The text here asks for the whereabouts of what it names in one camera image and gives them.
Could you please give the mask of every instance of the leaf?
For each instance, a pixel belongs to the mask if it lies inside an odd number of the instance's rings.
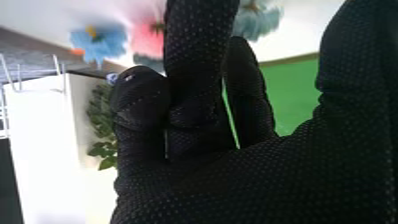
[[[104,147],[95,147],[89,151],[89,156],[105,156],[107,155],[107,150]]]
[[[107,170],[114,166],[116,166],[116,157],[112,156],[102,161],[98,170]]]
[[[107,151],[107,156],[114,156],[116,155],[116,150],[109,150]]]

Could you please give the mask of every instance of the red object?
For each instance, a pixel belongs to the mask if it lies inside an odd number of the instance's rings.
[[[73,48],[73,49],[72,49],[72,53],[73,53],[75,55],[84,55],[84,54],[86,54],[86,51],[84,51],[82,48]]]
[[[164,32],[157,32],[153,25],[155,22],[136,25],[132,49],[152,58],[164,58]]]

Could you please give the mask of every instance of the wire rack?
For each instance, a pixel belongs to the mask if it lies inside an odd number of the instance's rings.
[[[0,63],[2,63],[2,69],[4,69],[4,74],[8,77],[9,85],[11,85],[11,90],[15,93],[27,93],[27,92],[40,92],[40,91],[54,91],[57,93],[64,93],[64,91],[66,91],[66,75],[64,75],[66,74],[66,66],[64,66],[64,64],[59,63],[59,58],[56,55],[54,55],[56,69],[22,71],[22,66],[18,65],[15,78],[11,76],[11,70],[9,70],[4,54],[0,54]],[[48,89],[48,90],[29,90],[24,88],[22,73],[38,73],[38,72],[57,74],[57,77],[63,80],[61,88]],[[0,83],[0,139],[6,139],[6,138],[9,138],[9,111],[8,111],[4,84]]]

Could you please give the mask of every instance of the black glove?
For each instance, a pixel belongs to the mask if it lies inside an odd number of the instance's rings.
[[[320,106],[283,138],[256,57],[230,39],[237,8],[239,0],[169,0],[168,78],[139,67],[116,84],[112,223],[395,223],[398,3],[345,3],[322,41]]]

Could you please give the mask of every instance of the blue object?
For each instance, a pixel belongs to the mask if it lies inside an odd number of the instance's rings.
[[[283,12],[279,8],[269,9],[267,1],[255,1],[258,10],[249,9],[242,4],[235,18],[233,36],[244,37],[251,41],[265,36],[279,27]]]
[[[166,71],[164,60],[153,59],[143,54],[134,55],[134,63],[148,66],[159,73]]]
[[[128,40],[125,27],[120,24],[95,26],[96,37],[91,36],[86,29],[72,32],[72,43],[75,48],[86,51],[84,60],[88,63],[96,61],[102,67],[105,58],[118,58],[125,53],[125,42]]]
[[[111,86],[116,85],[118,78],[120,78],[120,74],[118,73],[111,73],[107,75],[107,83],[109,83]]]

